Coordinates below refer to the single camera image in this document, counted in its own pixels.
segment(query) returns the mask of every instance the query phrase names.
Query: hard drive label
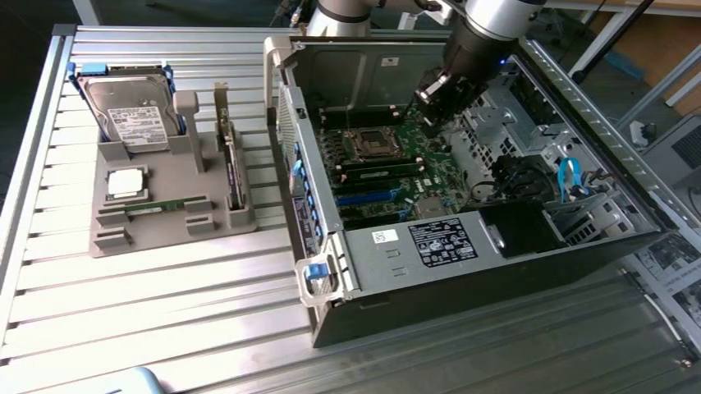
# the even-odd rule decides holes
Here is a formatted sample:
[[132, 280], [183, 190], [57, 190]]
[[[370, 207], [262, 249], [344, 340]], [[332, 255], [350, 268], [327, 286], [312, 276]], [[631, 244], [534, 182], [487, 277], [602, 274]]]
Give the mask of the hard drive label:
[[408, 232], [426, 267], [436, 267], [478, 257], [458, 218], [408, 226]]
[[124, 145], [163, 144], [167, 141], [157, 107], [108, 109]]

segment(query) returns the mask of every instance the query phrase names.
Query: blue cable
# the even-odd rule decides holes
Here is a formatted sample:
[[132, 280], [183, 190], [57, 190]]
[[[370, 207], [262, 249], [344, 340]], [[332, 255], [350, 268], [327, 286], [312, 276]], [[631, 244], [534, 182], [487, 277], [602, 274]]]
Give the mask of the blue cable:
[[558, 184], [559, 184], [559, 200], [565, 202], [566, 187], [565, 187], [565, 173], [567, 172], [567, 166], [571, 163], [571, 185], [579, 186], [583, 190], [583, 194], [589, 194], [589, 190], [582, 185], [582, 171], [579, 170], [579, 161], [575, 158], [565, 158], [559, 163], [558, 169]]

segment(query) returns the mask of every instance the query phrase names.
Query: floor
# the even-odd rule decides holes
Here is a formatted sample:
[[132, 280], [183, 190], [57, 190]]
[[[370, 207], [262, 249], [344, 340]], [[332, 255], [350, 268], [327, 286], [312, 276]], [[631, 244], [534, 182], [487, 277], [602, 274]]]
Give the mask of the floor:
[[[147, 7], [145, 0], [96, 0], [99, 13], [108, 25], [172, 25], [172, 26], [263, 26], [271, 23], [278, 0], [163, 0]], [[399, 13], [379, 10], [374, 13], [375, 27], [394, 28]], [[530, 35], [541, 40], [553, 56], [559, 57], [573, 37], [579, 36], [581, 25], [563, 17], [563, 34], [551, 28], [551, 14], [543, 13]], [[33, 93], [51, 39], [52, 25], [80, 23], [72, 1], [3, 0], [0, 2], [0, 26], [5, 38], [0, 45], [3, 53], [12, 54], [12, 62], [3, 64], [3, 92], [12, 98], [0, 105], [0, 204], [9, 185], [24, 126], [29, 114]], [[419, 18], [418, 29], [439, 28], [427, 18]], [[563, 56], [565, 69], [574, 64], [589, 45], [591, 37], [579, 38]], [[583, 89], [613, 121], [649, 91], [649, 86], [629, 77], [609, 63], [602, 62], [585, 80]], [[677, 112], [661, 102], [654, 103], [641, 121], [654, 122], [662, 133], [680, 119]]]

